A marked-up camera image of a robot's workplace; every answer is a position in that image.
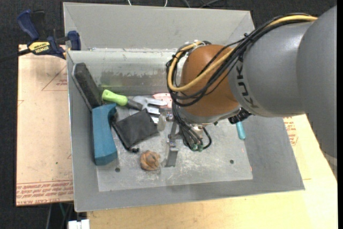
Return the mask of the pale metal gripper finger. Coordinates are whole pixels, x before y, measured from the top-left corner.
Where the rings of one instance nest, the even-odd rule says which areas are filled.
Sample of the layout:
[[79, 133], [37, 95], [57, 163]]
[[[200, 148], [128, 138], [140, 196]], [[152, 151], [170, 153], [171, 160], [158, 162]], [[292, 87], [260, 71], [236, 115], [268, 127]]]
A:
[[158, 118], [157, 130], [163, 131], [168, 122], [173, 121], [173, 114], [171, 112], [162, 113]]
[[164, 167], [175, 167], [179, 149], [175, 142], [167, 142]]

